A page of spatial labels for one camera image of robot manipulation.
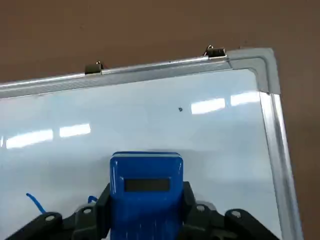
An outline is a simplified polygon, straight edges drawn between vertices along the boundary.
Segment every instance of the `blue marker ink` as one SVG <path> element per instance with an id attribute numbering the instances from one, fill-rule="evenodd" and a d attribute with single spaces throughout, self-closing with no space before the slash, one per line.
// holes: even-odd
<path id="1" fill-rule="evenodd" d="M 30 193 L 26 193 L 25 195 L 32 200 L 32 202 L 36 205 L 36 207 L 42 214 L 46 213 L 46 210 L 41 206 L 40 202 L 38 202 L 38 200 L 34 196 L 32 196 Z"/>
<path id="2" fill-rule="evenodd" d="M 41 206 L 40 202 L 38 202 L 38 200 L 33 195 L 31 195 L 30 193 L 26 193 L 25 195 L 32 200 L 32 202 L 36 205 L 36 207 L 39 209 L 39 211 L 42 214 L 46 213 L 46 210 Z M 95 196 L 90 195 L 88 197 L 88 204 L 90 204 L 92 202 L 97 202 L 97 201 L 98 201 L 98 198 L 96 198 Z"/>
<path id="3" fill-rule="evenodd" d="M 88 204 L 92 203 L 92 202 L 97 202 L 98 198 L 96 198 L 95 196 L 89 196 L 88 197 Z"/>

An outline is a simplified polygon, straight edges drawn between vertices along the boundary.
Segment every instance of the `whiteboard surface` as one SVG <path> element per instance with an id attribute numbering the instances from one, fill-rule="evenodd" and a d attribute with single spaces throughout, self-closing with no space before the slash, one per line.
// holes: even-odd
<path id="1" fill-rule="evenodd" d="M 109 182 L 116 151 L 173 151 L 197 200 L 250 212 L 281 238 L 255 75 L 245 70 L 0 100 L 0 239 L 71 215 Z"/>

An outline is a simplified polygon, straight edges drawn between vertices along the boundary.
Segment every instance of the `screw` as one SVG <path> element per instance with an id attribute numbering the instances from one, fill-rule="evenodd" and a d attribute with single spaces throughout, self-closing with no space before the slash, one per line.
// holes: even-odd
<path id="1" fill-rule="evenodd" d="M 238 211 L 232 211 L 231 214 L 235 216 L 237 219 L 241 218 L 241 213 Z"/>
<path id="2" fill-rule="evenodd" d="M 53 216 L 53 215 L 49 215 L 49 216 L 47 216 L 46 218 L 45 218 L 45 220 L 46 221 L 52 221 L 53 219 L 55 219 L 55 216 Z"/>
<path id="3" fill-rule="evenodd" d="M 83 210 L 84 214 L 89 214 L 91 213 L 91 208 L 86 208 L 85 210 Z"/>
<path id="4" fill-rule="evenodd" d="M 205 207 L 203 205 L 196 206 L 196 209 L 200 212 L 203 212 L 205 210 Z"/>

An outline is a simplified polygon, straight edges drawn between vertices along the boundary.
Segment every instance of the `wooden surface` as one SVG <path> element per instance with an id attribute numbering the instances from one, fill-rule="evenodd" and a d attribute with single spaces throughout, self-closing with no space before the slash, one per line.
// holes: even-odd
<path id="1" fill-rule="evenodd" d="M 197 56 L 208 44 L 272 47 L 306 240 L 320 235 L 320 3 L 3 1 L 0 82 Z"/>

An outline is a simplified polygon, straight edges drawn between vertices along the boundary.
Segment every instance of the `metal clip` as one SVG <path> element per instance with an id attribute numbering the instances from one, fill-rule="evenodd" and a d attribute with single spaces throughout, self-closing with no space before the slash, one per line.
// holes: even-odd
<path id="1" fill-rule="evenodd" d="M 211 58 L 221 58 L 221 59 L 224 59 L 224 58 L 227 58 L 227 54 L 226 54 L 226 50 L 223 48 L 223 47 L 214 47 L 212 45 L 209 45 L 203 56 L 208 56 L 210 59 Z"/>
<path id="2" fill-rule="evenodd" d="M 96 61 L 95 64 L 85 66 L 84 74 L 101 74 L 102 69 L 104 69 L 104 65 L 100 61 Z"/>

